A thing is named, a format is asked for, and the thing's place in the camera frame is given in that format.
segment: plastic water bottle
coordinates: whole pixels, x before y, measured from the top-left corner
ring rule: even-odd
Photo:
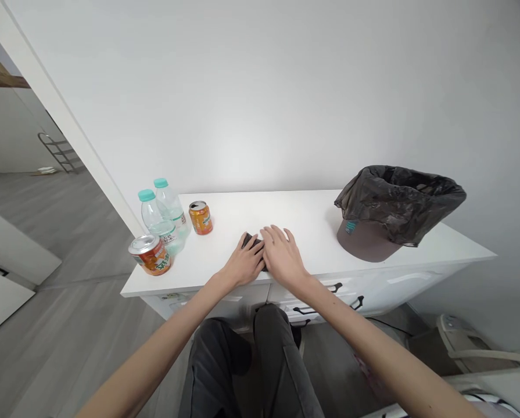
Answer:
[[[182,209],[182,204],[180,203],[177,192],[168,185],[167,180],[164,178],[155,179],[153,184],[157,187],[155,190],[157,200],[167,208],[168,215],[177,227],[179,236],[181,238],[186,238],[190,232],[190,228],[186,221],[186,215]]]
[[[160,210],[161,203],[158,205],[153,190],[141,190],[138,192],[138,197],[142,202],[142,219],[145,226],[151,233],[161,237],[170,255],[178,253],[182,249],[180,244],[184,246],[184,241],[178,239],[173,220],[163,215]]]

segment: black garbage bag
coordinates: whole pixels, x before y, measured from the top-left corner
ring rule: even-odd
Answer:
[[[416,247],[467,198],[448,177],[389,165],[363,168],[335,200],[343,219],[377,222],[395,244]]]

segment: black drawer handle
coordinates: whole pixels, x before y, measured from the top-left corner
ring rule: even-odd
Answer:
[[[351,306],[351,308],[353,308],[354,311],[358,310],[359,308],[361,308],[363,306],[364,296],[359,296],[357,298],[357,300],[358,300],[358,306],[356,308],[353,308]],[[303,312],[299,307],[293,308],[293,311],[298,312],[299,314],[302,314],[302,315],[310,315],[310,314],[317,314],[318,313],[317,311],[314,311],[314,310],[312,310],[310,312]]]
[[[291,326],[293,328],[300,329],[300,328],[304,328],[305,326],[307,326],[309,322],[310,322],[310,319],[307,319],[307,320],[304,321],[304,325],[293,325],[293,324],[291,324]]]
[[[339,282],[339,283],[335,283],[335,284],[332,284],[331,286],[334,286],[335,289],[333,289],[331,291],[331,293],[337,293],[337,291],[339,290],[340,287],[343,287],[343,283]]]
[[[299,307],[293,308],[293,311],[298,312],[299,314],[302,314],[302,315],[317,314],[316,311],[303,312],[300,310]]]
[[[353,308],[353,306],[351,306],[351,308],[353,308],[353,310],[356,311],[357,309],[359,309],[363,306],[363,301],[364,301],[364,296],[359,296],[358,297],[358,306],[356,308]]]

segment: teal bottle cap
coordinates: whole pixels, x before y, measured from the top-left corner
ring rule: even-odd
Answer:
[[[150,201],[155,199],[155,193],[151,189],[140,190],[138,197],[140,201]]]
[[[160,178],[160,179],[155,179],[155,180],[153,180],[153,184],[154,184],[155,187],[157,187],[158,189],[162,189],[162,188],[165,188],[165,187],[168,186],[167,179],[164,179],[164,178]]]

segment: door frame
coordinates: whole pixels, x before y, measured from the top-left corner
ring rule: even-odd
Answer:
[[[87,139],[56,85],[21,31],[5,0],[0,0],[0,43],[43,106],[87,167],[105,196],[134,236],[144,233],[118,186]]]

